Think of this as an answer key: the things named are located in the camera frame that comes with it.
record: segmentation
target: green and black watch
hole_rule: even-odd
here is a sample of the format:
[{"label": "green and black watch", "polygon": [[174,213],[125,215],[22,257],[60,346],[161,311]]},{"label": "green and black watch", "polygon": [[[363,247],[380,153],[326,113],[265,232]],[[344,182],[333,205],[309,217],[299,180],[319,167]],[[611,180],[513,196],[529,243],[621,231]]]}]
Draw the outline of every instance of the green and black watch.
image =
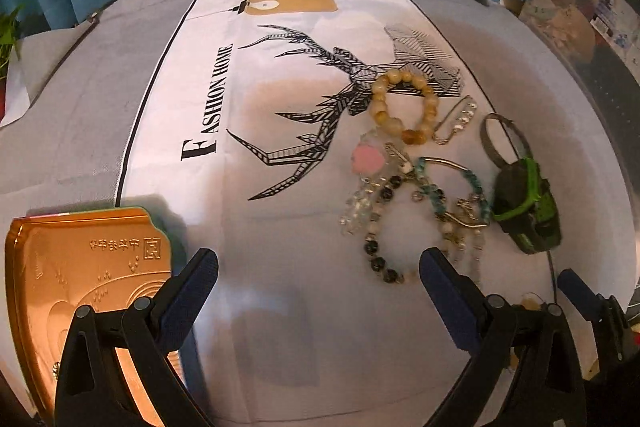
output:
[{"label": "green and black watch", "polygon": [[[495,150],[487,133],[488,120],[497,120],[511,129],[522,142],[525,156],[507,163]],[[540,175],[540,166],[533,159],[527,139],[513,121],[490,113],[480,128],[482,148],[500,169],[495,179],[494,219],[524,253],[538,253],[557,247],[562,241],[556,201],[548,180]]]}]

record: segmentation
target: black bead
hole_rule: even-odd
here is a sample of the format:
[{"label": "black bead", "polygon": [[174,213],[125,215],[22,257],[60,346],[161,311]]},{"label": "black bead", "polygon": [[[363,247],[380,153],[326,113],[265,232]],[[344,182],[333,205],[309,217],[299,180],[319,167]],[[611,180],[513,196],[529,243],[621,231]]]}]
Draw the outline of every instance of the black bead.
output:
[{"label": "black bead", "polygon": [[377,241],[367,241],[364,244],[364,251],[369,255],[373,255],[378,251],[378,242]]},{"label": "black bead", "polygon": [[383,257],[376,257],[375,259],[371,259],[371,269],[374,272],[382,271],[385,267],[386,261]]},{"label": "black bead", "polygon": [[380,199],[383,201],[391,201],[394,197],[394,191],[391,187],[382,187],[380,190]]},{"label": "black bead", "polygon": [[388,283],[396,282],[398,280],[398,272],[389,268],[387,271],[385,271],[383,279]]},{"label": "black bead", "polygon": [[389,178],[389,185],[391,185],[393,188],[398,188],[400,185],[402,185],[402,178],[400,176],[391,176]]}]

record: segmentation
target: yellow beaded bracelet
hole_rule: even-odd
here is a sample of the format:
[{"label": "yellow beaded bracelet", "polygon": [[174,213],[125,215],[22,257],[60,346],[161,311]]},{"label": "yellow beaded bracelet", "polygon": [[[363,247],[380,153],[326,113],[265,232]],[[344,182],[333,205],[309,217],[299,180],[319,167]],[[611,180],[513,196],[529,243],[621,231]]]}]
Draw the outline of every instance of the yellow beaded bracelet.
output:
[{"label": "yellow beaded bracelet", "polygon": [[[422,120],[415,130],[405,129],[402,120],[389,116],[386,107],[386,92],[391,86],[395,86],[400,82],[412,84],[422,92],[424,97]],[[433,138],[433,127],[438,114],[439,100],[423,76],[413,74],[411,71],[388,70],[371,84],[371,92],[373,97],[369,103],[369,114],[388,135],[401,137],[402,141],[407,145],[422,145],[428,139]]]}]

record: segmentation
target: red object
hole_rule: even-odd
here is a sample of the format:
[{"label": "red object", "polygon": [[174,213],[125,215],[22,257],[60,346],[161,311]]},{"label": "red object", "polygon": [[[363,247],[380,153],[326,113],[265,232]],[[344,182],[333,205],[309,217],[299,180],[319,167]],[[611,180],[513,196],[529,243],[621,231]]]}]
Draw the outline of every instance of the red object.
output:
[{"label": "red object", "polygon": [[6,92],[6,80],[0,81],[0,120],[4,117],[4,97]]}]

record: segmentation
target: metal screw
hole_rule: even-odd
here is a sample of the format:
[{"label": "metal screw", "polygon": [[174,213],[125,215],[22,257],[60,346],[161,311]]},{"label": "metal screw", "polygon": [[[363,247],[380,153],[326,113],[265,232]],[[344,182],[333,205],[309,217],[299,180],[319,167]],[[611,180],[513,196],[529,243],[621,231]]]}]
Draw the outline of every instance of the metal screw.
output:
[{"label": "metal screw", "polygon": [[489,303],[491,308],[502,308],[505,304],[504,299],[499,295],[489,295],[486,298],[486,301]]},{"label": "metal screw", "polygon": [[549,304],[546,310],[551,313],[554,317],[560,317],[562,315],[562,308],[557,304]]},{"label": "metal screw", "polygon": [[91,311],[91,307],[87,306],[86,304],[83,304],[76,310],[76,317],[78,317],[79,319],[82,319],[89,314],[89,311]]},{"label": "metal screw", "polygon": [[137,310],[144,310],[148,308],[149,304],[151,304],[151,299],[149,297],[138,297],[133,302],[133,307]]}]

